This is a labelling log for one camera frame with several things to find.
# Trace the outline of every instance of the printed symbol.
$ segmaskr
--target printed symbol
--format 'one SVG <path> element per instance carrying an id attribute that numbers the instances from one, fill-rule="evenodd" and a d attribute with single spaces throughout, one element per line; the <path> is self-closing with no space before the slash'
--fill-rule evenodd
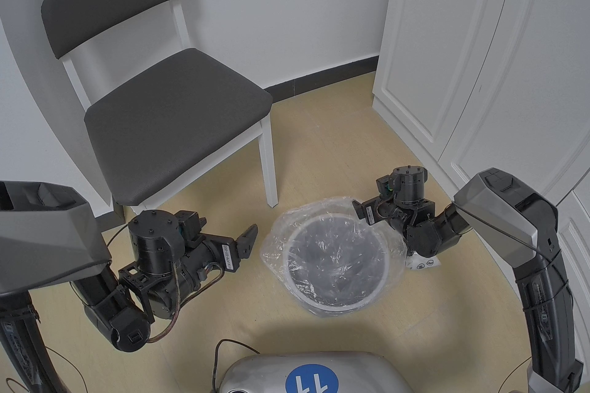
<path id="1" fill-rule="evenodd" d="M 287 393 L 337 393 L 338 377 L 323 365 L 301 365 L 287 377 L 285 391 Z"/>

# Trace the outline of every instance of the barcode label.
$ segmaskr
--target barcode label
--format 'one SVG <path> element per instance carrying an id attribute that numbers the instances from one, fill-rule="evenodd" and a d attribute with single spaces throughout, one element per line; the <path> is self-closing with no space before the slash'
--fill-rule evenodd
<path id="1" fill-rule="evenodd" d="M 373 216 L 373 208 L 371 208 L 370 206 L 367 206 L 367 220 L 369 221 L 369 224 L 375 223 L 375 217 Z"/>
<path id="2" fill-rule="evenodd" d="M 231 262 L 230 247 L 227 244 L 223 244 L 221 248 L 223 249 L 223 257 L 225 259 L 225 268 L 228 270 L 233 270 L 234 264 Z"/>

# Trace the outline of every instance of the white chair frame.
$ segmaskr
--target white chair frame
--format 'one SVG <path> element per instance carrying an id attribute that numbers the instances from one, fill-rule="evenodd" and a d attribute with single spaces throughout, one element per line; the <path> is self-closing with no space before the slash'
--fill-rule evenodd
<path id="1" fill-rule="evenodd" d="M 171 4 L 172 13 L 174 15 L 176 33 L 181 40 L 181 49 L 190 48 L 192 47 L 191 40 L 188 36 L 187 23 L 182 12 L 181 1 L 171 0 L 169 3 Z M 61 61 L 65 67 L 68 77 L 70 78 L 70 82 L 72 83 L 72 86 L 78 95 L 80 103 L 82 103 L 82 107 L 86 111 L 92 103 L 90 102 L 88 94 L 82 85 L 80 77 L 78 76 L 78 72 L 76 72 L 70 54 L 63 56 Z M 225 144 L 225 146 L 218 149 L 214 153 L 209 154 L 201 162 L 189 168 L 186 172 L 173 180 L 172 183 L 169 183 L 162 190 L 154 193 L 154 195 L 151 195 L 151 197 L 145 199 L 143 202 L 141 202 L 141 204 L 132 206 L 131 208 L 135 214 L 139 214 L 144 210 L 153 210 L 157 208 L 166 200 L 173 197 L 176 193 L 184 189 L 189 184 L 193 183 L 197 178 L 211 170 L 221 161 L 240 150 L 255 138 L 258 138 L 258 148 L 260 150 L 260 161 L 262 163 L 262 177 L 264 179 L 266 201 L 270 207 L 276 206 L 278 204 L 278 195 L 276 175 L 274 172 L 273 136 L 271 134 L 269 113 L 258 123 L 250 126 L 242 134 Z"/>

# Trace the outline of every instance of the white logo symbol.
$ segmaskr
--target white logo symbol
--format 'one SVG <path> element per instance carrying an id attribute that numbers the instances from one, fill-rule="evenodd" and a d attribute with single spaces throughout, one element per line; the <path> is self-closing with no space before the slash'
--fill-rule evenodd
<path id="1" fill-rule="evenodd" d="M 313 380 L 316 384 L 316 393 L 324 393 L 328 389 L 328 386 L 325 387 L 321 386 L 320 383 L 320 374 L 314 374 Z M 301 384 L 301 377 L 297 375 L 295 377 L 295 382 L 297 382 L 297 393 L 309 393 L 309 388 L 303 389 L 303 385 Z"/>

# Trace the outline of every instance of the chair seat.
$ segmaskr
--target chair seat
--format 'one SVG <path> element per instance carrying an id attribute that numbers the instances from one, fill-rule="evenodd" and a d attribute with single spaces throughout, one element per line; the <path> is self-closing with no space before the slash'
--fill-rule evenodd
<path id="1" fill-rule="evenodd" d="M 184 49 L 88 108 L 90 142 L 116 202 L 138 205 L 269 114 L 265 90 Z"/>

